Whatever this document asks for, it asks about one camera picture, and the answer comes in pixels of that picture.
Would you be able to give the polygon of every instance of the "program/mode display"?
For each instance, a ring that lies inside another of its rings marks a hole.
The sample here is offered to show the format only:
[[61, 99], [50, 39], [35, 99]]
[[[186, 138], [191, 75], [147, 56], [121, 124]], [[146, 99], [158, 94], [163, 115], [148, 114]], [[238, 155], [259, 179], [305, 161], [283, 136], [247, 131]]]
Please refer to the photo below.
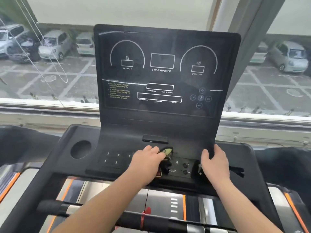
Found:
[[214, 117], [223, 108], [237, 41], [198, 32], [100, 33], [105, 107]]

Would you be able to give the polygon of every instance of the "orange stripe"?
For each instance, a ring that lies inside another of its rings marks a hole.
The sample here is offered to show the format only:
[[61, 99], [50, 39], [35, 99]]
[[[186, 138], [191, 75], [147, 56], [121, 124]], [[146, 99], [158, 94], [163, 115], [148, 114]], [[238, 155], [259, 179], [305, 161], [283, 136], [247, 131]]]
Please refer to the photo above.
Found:
[[297, 219], [298, 219], [302, 229], [305, 231], [305, 233], [309, 233], [309, 231], [308, 231], [306, 225], [304, 224], [303, 220], [301, 219], [301, 216], [299, 215], [299, 213], [298, 213], [298, 211], [297, 211], [297, 209], [296, 209], [296, 207], [295, 207], [295, 205], [294, 205], [290, 195], [288, 193], [284, 193], [284, 195], [285, 195], [288, 203], [290, 204], [291, 208], [293, 209], [293, 211], [294, 211], [294, 213], [295, 213], [295, 215], [296, 215], [296, 217], [297, 217]]
[[186, 218], [186, 196], [183, 195], [183, 206], [184, 206], [184, 221], [187, 220]]
[[[73, 179], [70, 181], [70, 183], [69, 183], [69, 185], [68, 185], [66, 191], [64, 192], [62, 198], [60, 199], [61, 201], [63, 201], [64, 198], [66, 197], [66, 195], [67, 195], [67, 193], [68, 193], [68, 190], [69, 190], [69, 188], [70, 188], [72, 182], [73, 182]], [[53, 225], [53, 223], [54, 223], [54, 221], [55, 221], [55, 218], [56, 218], [56, 216], [53, 217], [52, 222], [51, 222], [51, 224], [50, 224], [50, 226], [49, 226], [49, 228], [48, 228], [48, 231], [47, 231], [46, 233], [49, 233], [49, 232], [50, 232], [50, 230], [51, 230], [51, 228], [52, 228], [52, 225]]]
[[9, 192], [9, 190], [12, 188], [12, 186], [14, 185], [14, 183], [16, 182], [16, 180], [18, 179], [18, 177], [21, 175], [20, 172], [16, 173], [14, 175], [14, 177], [12, 178], [12, 180], [10, 181], [10, 183], [7, 185], [7, 187], [5, 188], [5, 190], [2, 192], [2, 194], [0, 195], [0, 203], [2, 202], [2, 200], [4, 199], [4, 197], [6, 196], [6, 194]]

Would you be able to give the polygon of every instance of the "red safety clip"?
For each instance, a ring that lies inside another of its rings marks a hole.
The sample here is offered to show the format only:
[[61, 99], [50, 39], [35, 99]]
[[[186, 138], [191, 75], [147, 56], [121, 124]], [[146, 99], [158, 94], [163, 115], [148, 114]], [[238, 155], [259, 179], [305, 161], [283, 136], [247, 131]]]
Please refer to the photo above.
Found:
[[142, 231], [142, 227], [144, 225], [145, 214], [148, 214], [148, 215], [151, 214], [151, 208], [150, 207], [146, 208], [146, 210], [142, 212], [142, 218], [140, 220], [140, 230], [141, 231]]

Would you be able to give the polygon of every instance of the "circular button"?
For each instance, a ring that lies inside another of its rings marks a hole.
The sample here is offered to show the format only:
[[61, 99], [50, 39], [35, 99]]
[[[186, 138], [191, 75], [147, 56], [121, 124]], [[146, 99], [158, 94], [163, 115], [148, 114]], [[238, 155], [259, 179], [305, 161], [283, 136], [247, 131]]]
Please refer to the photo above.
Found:
[[203, 100], [204, 100], [204, 95], [199, 95], [199, 96], [197, 96], [197, 100], [198, 100], [198, 101], [203, 101]]
[[196, 107], [197, 107], [198, 109], [201, 109], [202, 106], [203, 106], [202, 103], [197, 103], [197, 104], [196, 104]]
[[207, 97], [205, 98], [205, 101], [206, 101], [206, 102], [211, 102], [211, 101], [212, 101], [212, 97], [211, 97], [211, 96], [207, 96]]
[[203, 94], [205, 92], [205, 88], [200, 88], [199, 93]]
[[196, 99], [196, 95], [191, 95], [190, 96], [190, 100], [195, 101], [195, 99]]

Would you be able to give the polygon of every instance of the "cup holder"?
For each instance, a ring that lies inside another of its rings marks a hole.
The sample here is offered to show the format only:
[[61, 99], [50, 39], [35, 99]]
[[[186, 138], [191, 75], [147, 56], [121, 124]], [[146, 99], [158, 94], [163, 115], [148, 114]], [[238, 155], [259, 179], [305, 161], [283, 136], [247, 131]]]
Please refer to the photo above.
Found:
[[83, 140], [79, 141], [70, 150], [70, 155], [74, 159], [81, 159], [88, 155], [91, 150], [91, 142]]

